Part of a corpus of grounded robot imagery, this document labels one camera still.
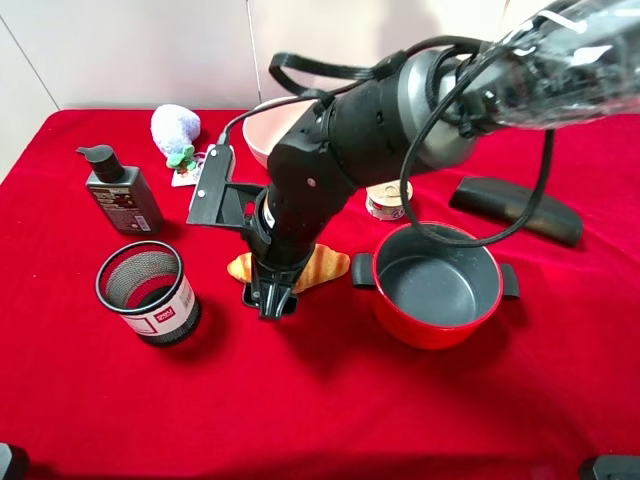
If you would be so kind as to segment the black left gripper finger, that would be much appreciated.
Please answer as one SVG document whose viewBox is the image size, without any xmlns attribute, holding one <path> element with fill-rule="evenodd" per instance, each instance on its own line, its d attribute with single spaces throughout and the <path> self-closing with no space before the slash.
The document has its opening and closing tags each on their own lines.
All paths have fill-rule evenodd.
<svg viewBox="0 0 640 480">
<path fill-rule="evenodd" d="M 261 305 L 261 285 L 259 280 L 252 280 L 244 284 L 242 301 L 247 307 L 259 307 Z"/>
</svg>

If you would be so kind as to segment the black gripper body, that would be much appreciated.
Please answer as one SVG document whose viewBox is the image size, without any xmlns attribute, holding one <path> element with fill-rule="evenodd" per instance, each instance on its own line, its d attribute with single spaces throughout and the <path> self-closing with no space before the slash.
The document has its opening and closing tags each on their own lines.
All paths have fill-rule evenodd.
<svg viewBox="0 0 640 480">
<path fill-rule="evenodd" d="M 319 204 L 289 197 L 274 185 L 267 187 L 260 198 L 257 233 L 249 241 L 252 280 L 295 287 L 329 219 Z"/>
</svg>

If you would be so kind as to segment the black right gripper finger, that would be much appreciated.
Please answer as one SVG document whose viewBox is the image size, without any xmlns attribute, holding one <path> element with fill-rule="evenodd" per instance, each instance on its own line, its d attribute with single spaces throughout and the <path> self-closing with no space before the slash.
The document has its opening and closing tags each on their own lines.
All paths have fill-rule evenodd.
<svg viewBox="0 0 640 480">
<path fill-rule="evenodd" d="M 261 282 L 259 286 L 259 318 L 265 321 L 277 321 L 281 317 L 293 314 L 297 309 L 298 296 L 291 284 Z"/>
</svg>

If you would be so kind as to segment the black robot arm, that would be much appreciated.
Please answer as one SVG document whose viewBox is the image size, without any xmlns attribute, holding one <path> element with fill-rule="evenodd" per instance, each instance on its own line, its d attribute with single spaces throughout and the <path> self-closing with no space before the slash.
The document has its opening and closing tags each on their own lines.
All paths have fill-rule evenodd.
<svg viewBox="0 0 640 480">
<path fill-rule="evenodd" d="M 541 167 L 520 216 L 540 204 L 557 129 L 639 109 L 639 5 L 555 1 L 502 39 L 439 36 L 370 68 L 291 53 L 271 76 L 311 101 L 268 161 L 270 185 L 256 202 L 249 298 L 279 318 L 319 234 L 360 188 L 461 163 L 473 140 L 503 128 L 545 134 Z"/>
</svg>

